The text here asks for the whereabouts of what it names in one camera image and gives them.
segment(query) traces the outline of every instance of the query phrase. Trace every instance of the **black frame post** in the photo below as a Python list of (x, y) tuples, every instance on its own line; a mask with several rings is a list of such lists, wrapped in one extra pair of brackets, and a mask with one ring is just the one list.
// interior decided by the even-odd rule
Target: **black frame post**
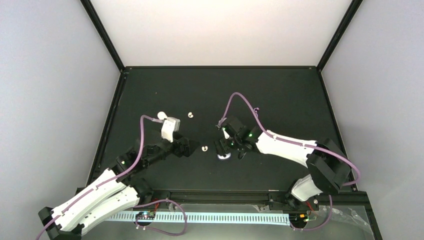
[(122, 63), (121, 58), (119, 57), (117, 50), (115, 49), (114, 45), (112, 44), (112, 41), (109, 38), (109, 35), (106, 32), (106, 29), (102, 24), (102, 21), (100, 21), (99, 15), (97, 15), (97, 12), (94, 9), (92, 1), (81, 0), (81, 3), (84, 6), (85, 10), (87, 11), (88, 16), (90, 17), (92, 23), (95, 26), (95, 29), (97, 29), (97, 32), (101, 37), (101, 40), (103, 40), (104, 45), (106, 46), (107, 50), (109, 51), (110, 55), (112, 56), (113, 61), (115, 62), (116, 66), (118, 67), (119, 71), (122, 72), (125, 69), (125, 66)]
[(351, 22), (352, 18), (354, 17), (355, 13), (357, 12), (359, 6), (361, 5), (363, 0), (352, 0), (349, 7), (347, 8), (346, 13), (344, 14), (343, 18), (341, 19), (340, 24), (337, 27), (337, 30), (335, 31), (334, 35), (331, 38), (330, 43), (328, 44), (327, 48), (325, 49), (324, 54), (321, 57), (321, 60), (319, 60), (318, 65), (316, 68), (318, 69), (318, 72), (321, 72), (324, 69), (324, 66), (328, 62), (328, 60), (331, 57), (331, 54), (334, 52), (334, 49), (336, 49), (337, 44), (339, 43), (340, 39), (342, 38), (343, 33), (345, 33), (346, 29), (348, 28), (349, 23)]

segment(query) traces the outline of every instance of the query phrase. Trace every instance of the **black mat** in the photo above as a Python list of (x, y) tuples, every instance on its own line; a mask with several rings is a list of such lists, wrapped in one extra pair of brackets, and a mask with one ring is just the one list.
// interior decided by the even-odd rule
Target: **black mat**
[[(140, 136), (140, 116), (156, 117), (164, 111), (181, 120), (179, 132), (208, 146), (191, 157), (170, 156), (152, 165), (142, 175), (153, 189), (172, 190), (287, 190), (293, 181), (308, 174), (295, 162), (273, 155), (248, 153), (219, 161), (213, 141), (221, 134), (215, 125), (233, 92), (242, 93), (259, 107), (266, 129), (281, 135), (319, 140), (329, 137), (340, 145), (329, 106), (316, 69), (309, 68), (219, 68), (152, 67), (129, 70), (113, 120), (101, 169), (125, 151)], [(249, 126), (255, 120), (245, 103), (235, 97), (229, 115)], [(145, 121), (148, 132), (161, 124)]]

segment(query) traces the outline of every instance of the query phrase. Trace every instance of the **black metal frame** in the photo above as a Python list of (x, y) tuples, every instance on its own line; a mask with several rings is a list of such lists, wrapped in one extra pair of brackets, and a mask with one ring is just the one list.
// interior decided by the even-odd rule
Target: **black metal frame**
[[(100, 163), (103, 157), (103, 153), (105, 151), (106, 143), (109, 138), (110, 128), (113, 124), (113, 120), (116, 114), (116, 110), (118, 107), (119, 100), (121, 98), (121, 94), (124, 90), (124, 86), (127, 79), (128, 69), (129, 68), (143, 68), (142, 66), (127, 66), (125, 67), (122, 63), (114, 45), (112, 44), (111, 39), (109, 38), (105, 27), (103, 26), (99, 16), (97, 15), (93, 4), (90, 0), (80, 0), (82, 5), (84, 6), (87, 14), (91, 18), (95, 28), (97, 29), (101, 39), (103, 40), (107, 50), (109, 51), (111, 57), (113, 58), (116, 66), (121, 72), (119, 76), (119, 80), (116, 86), (115, 93), (113, 95), (112, 103), (110, 105), (109, 113), (106, 118), (106, 123), (103, 128), (103, 132), (101, 134), (100, 142), (94, 157), (94, 161), (89, 173), (89, 178), (87, 185), (90, 184), (98, 174), (100, 174)], [(349, 23), (354, 17), (356, 11), (361, 5), (363, 0), (352, 0), (350, 6), (348, 7), (346, 13), (343, 16), (337, 30), (335, 31), (330, 43), (328, 44), (324, 54), (322, 55), (319, 63), (317, 64), (316, 70), (318, 73), (318, 77), (321, 81), (322, 88), (325, 92), (325, 97), (327, 104), (329, 106), (329, 110), (331, 113), (332, 121), (337, 130), (337, 137), (341, 144), (341, 150), (346, 154), (346, 150), (344, 148), (344, 144), (340, 135), (339, 128), (336, 123), (336, 119), (331, 108), (330, 99), (327, 94), (327, 90), (324, 84), (323, 77), (321, 75), (321, 71), (324, 69), (327, 61), (330, 59), (331, 54), (335, 50), (337, 44), (342, 38), (343, 33), (346, 31)], [(349, 180), (353, 180), (354, 176), (352, 173), (349, 176)], [(370, 204), (370, 200), (368, 195), (364, 191), (357, 191), (357, 186), (352, 186), (353, 191), (341, 192), (338, 195), (332, 196), (333, 204), (339, 206), (364, 206), (365, 211), (367, 213), (367, 217), (369, 223), (371, 225), (372, 231), (374, 233), (374, 238), (376, 240), (382, 240), (382, 235), (377, 225), (376, 217), (374, 215), (373, 209)], [(202, 190), (154, 190), (154, 198), (164, 199), (168, 198), (179, 203), (192, 203), (192, 204), (252, 204), (252, 205), (269, 205), (273, 210), (282, 210), (285, 213), (298, 213), (299, 211), (305, 211), (306, 209), (300, 209), (298, 211), (293, 211), (289, 209), (284, 204), (279, 204), (279, 199), (283, 199), (286, 192), (284, 191), (202, 191)], [(319, 204), (328, 205), (329, 200), (325, 195), (317, 196)]]

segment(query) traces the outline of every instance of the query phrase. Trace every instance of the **purple cable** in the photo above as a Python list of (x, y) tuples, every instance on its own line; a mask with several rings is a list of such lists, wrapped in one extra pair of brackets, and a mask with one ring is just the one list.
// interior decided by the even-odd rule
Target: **purple cable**
[[(231, 101), (233, 100), (233, 97), (235, 95), (239, 96), (247, 104), (247, 106), (249, 107), (251, 113), (253, 114), (254, 119), (256, 119), (256, 122), (259, 125), (260, 129), (266, 135), (268, 135), (269, 137), (274, 138), (274, 136), (272, 134), (270, 134), (269, 132), (267, 132), (267, 130), (264, 128), (264, 126), (262, 126), (261, 121), (259, 121), (259, 118), (256, 115), (254, 108), (252, 107), (252, 105), (250, 104), (250, 102), (247, 100), (247, 98), (245, 98), (245, 96), (243, 96), (239, 92), (234, 92), (229, 97), (228, 103), (227, 103), (226, 108), (225, 108), (224, 115), (222, 116), (221, 120), (219, 120), (219, 122), (218, 122), (218, 127), (221, 127), (221, 124), (223, 124), (223, 122), (224, 122), (224, 120), (225, 120), (225, 118), (227, 116), (228, 109), (230, 108)], [(282, 141), (282, 142), (285, 142), (285, 143), (288, 143), (288, 144), (293, 144), (293, 145), (300, 146), (300, 147), (305, 147), (305, 148), (311, 148), (311, 149), (318, 150), (320, 152), (323, 152), (323, 153), (329, 154), (329, 155), (331, 155), (333, 157), (336, 157), (340, 161), (342, 161), (342, 162), (346, 163), (347, 165), (349, 165), (349, 167), (351, 167), (353, 170), (355, 170), (357, 177), (353, 181), (345, 182), (343, 184), (343, 186), (349, 186), (349, 185), (356, 184), (359, 181), (359, 179), (361, 178), (361, 172), (359, 171), (359, 169), (351, 161), (349, 161), (347, 158), (345, 158), (345, 157), (343, 157), (343, 156), (341, 156), (341, 155), (339, 155), (339, 154), (337, 154), (337, 153), (335, 153), (333, 151), (327, 150), (327, 149), (322, 148), (322, 147), (319, 147), (319, 146), (314, 146), (314, 145), (309, 145), (309, 144), (305, 144), (304, 145), (301, 142), (287, 140), (287, 139), (284, 139), (284, 138), (281, 138), (281, 137), (278, 137), (278, 136), (275, 139), (276, 140), (279, 140), (279, 141)]]
[[(140, 158), (142, 157), (142, 151), (143, 151), (143, 145), (144, 145), (144, 140), (145, 140), (145, 132), (144, 132), (144, 123), (143, 123), (143, 119), (148, 119), (152, 122), (156, 122), (156, 123), (163, 123), (162, 120), (160, 119), (156, 119), (147, 115), (142, 115), (140, 117), (140, 150), (138, 151), (138, 155), (137, 158), (135, 159), (134, 163), (125, 171), (121, 172), (120, 174), (109, 178), (108, 180), (105, 180), (101, 183), (99, 183), (98, 185), (96, 185), (96, 187), (100, 187), (112, 180), (115, 180), (117, 178), (120, 178), (124, 175), (126, 175), (129, 171), (131, 171), (140, 161)], [(73, 205), (75, 205), (79, 200), (81, 200), (82, 198), (84, 198), (85, 196), (87, 196), (89, 193), (91, 193), (94, 189), (91, 188), (89, 189), (87, 192), (85, 192), (84, 194), (82, 194), (81, 196), (79, 196), (77, 199), (75, 199), (73, 202), (71, 202), (65, 209), (63, 209), (62, 214), (64, 214), (66, 211), (68, 211)], [(49, 221), (43, 228), (43, 230), (38, 234), (38, 236), (35, 238), (35, 240), (39, 240), (41, 235), (43, 234), (43, 232), (50, 226), (52, 225), (61, 215), (57, 215), (55, 218), (53, 218), (51, 221)]]
[(35, 240), (39, 240), (41, 238), (41, 235), (43, 235), (44, 231), (47, 230), (47, 228), (50, 227), (50, 225), (52, 225), (61, 215), (57, 215), (55, 218), (53, 218), (52, 220), (50, 220), (43, 228), (42, 230), (39, 232), (39, 234), (35, 237)]
[[(174, 201), (172, 201), (172, 200), (169, 200), (169, 199), (162, 199), (162, 200), (152, 201), (152, 202), (150, 202), (150, 203), (143, 204), (143, 205), (133, 206), (132, 208), (133, 208), (133, 209), (135, 209), (135, 208), (144, 208), (144, 207), (148, 207), (148, 206), (153, 205), (153, 204), (163, 203), (163, 202), (172, 203), (172, 204), (174, 204), (175, 206), (177, 206), (177, 207), (181, 210), (182, 215), (184, 216), (184, 229), (182, 229), (182, 231), (181, 231), (181, 232), (179, 232), (179, 233), (171, 233), (171, 232), (167, 232), (167, 231), (164, 231), (164, 230), (160, 230), (160, 229), (157, 229), (157, 228), (154, 228), (154, 227), (151, 227), (151, 226), (143, 226), (143, 228), (144, 228), (144, 229), (153, 230), (153, 231), (155, 231), (155, 232), (158, 232), (158, 233), (161, 233), (161, 234), (165, 234), (165, 235), (168, 235), (168, 236), (173, 236), (173, 237), (181, 236), (181, 235), (183, 235), (184, 233), (186, 233), (186, 230), (187, 230), (187, 215), (186, 215), (186, 212), (185, 212), (185, 211), (184, 211), (184, 209), (181, 207), (181, 205), (179, 205), (178, 203), (176, 203), (176, 202), (174, 202)], [(137, 218), (137, 219), (135, 220), (135, 223), (137, 224), (137, 227), (139, 227), (139, 226), (140, 226), (138, 221), (139, 221), (139, 218)]]
[(300, 230), (300, 231), (314, 231), (314, 230), (317, 230), (317, 229), (324, 227), (324, 225), (326, 225), (330, 221), (331, 215), (333, 213), (333, 199), (332, 199), (331, 195), (328, 195), (328, 198), (330, 200), (330, 212), (328, 213), (327, 219), (321, 225), (313, 227), (313, 228), (303, 229), (303, 228), (297, 228), (297, 227), (293, 226), (293, 224), (290, 222), (290, 227), (293, 230)]

